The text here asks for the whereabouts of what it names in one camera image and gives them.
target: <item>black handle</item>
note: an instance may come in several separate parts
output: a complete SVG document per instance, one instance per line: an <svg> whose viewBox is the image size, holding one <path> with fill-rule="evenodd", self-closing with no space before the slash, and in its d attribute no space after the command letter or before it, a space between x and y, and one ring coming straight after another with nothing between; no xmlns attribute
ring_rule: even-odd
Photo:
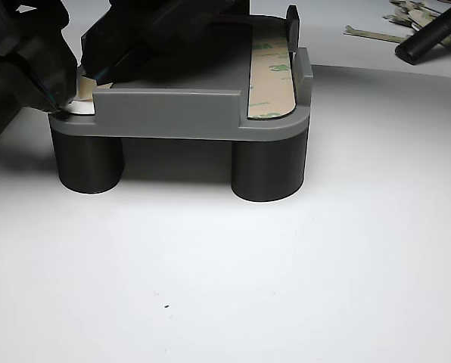
<svg viewBox="0 0 451 363"><path fill-rule="evenodd" d="M420 57L450 35L451 8L397 46L395 54L407 63L416 64Z"/></svg>

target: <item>white table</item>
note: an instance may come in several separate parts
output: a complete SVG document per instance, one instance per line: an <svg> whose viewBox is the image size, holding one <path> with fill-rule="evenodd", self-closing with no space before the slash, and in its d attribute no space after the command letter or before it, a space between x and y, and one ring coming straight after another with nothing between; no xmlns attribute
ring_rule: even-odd
<svg viewBox="0 0 451 363"><path fill-rule="evenodd" d="M231 192L229 143L191 141L127 141L122 182L75 194L23 111L0 363L451 362L451 79L314 72L306 182L274 203Z"/></svg>

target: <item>gray plastic stand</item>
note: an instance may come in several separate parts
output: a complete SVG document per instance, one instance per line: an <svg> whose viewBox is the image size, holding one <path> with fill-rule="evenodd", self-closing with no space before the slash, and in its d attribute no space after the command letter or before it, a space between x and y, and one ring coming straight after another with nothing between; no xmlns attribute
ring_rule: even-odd
<svg viewBox="0 0 451 363"><path fill-rule="evenodd" d="M75 159L81 153L96 151L89 152L89 142L96 144L96 138L221 140L235 142L232 187L236 194L255 201L293 194L303 183L313 73L306 49L297 47L299 17L295 7L288 9L286 20L254 19L261 26L281 22L287 28L297 97L293 113L278 119L247 118L252 26L216 23L186 54L156 58L134 81L96 90L94 116L64 112L49 116L61 181L83 193L99 193L116 185L123 163L115 160L109 165L112 170L93 170L92 164L103 164L95 155L86 165L76 166ZM74 151L67 151L70 137L81 141L82 150L73 141ZM291 153L300 153L300 158ZM244 160L249 160L250 167L240 166ZM296 164L289 165L289 160L296 160ZM238 169L242 170L240 175L235 172ZM86 181L95 178L91 173L115 177L94 188ZM274 185L268 185L272 179Z"/></svg>

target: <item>dark gray cylindrical leg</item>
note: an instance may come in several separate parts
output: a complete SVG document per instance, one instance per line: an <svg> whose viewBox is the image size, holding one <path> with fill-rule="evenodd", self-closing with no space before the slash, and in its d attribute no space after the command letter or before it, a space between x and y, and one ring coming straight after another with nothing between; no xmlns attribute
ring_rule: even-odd
<svg viewBox="0 0 451 363"><path fill-rule="evenodd" d="M274 142L236 141L232 145L232 190L253 202L280 200L304 180L308 130Z"/></svg>
<svg viewBox="0 0 451 363"><path fill-rule="evenodd" d="M69 136L51 128L62 184L72 191L97 194L114 188L125 163L121 138Z"/></svg>

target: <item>gray plastic bracket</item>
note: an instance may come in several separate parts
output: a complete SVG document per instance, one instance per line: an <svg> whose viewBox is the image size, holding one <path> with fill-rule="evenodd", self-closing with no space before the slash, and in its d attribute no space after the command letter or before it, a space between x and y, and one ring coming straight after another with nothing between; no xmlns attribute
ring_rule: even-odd
<svg viewBox="0 0 451 363"><path fill-rule="evenodd" d="M180 74L167 82L151 81L154 74L165 73L181 58L174 56L168 60L170 64L160 60L149 65L145 76L136 81L96 90L94 116L50 115L51 127L65 135L121 138L279 141L299 135L309 126L313 72L307 50L297 47L299 17L295 7L289 8L283 21L289 28L290 50L296 50L292 70L297 107L287 116L247 118L251 28L222 24L208 32L209 38L206 36L200 47L203 54L197 55L196 61L204 57L210 61L204 72L193 77ZM218 62L227 57L232 58Z"/></svg>

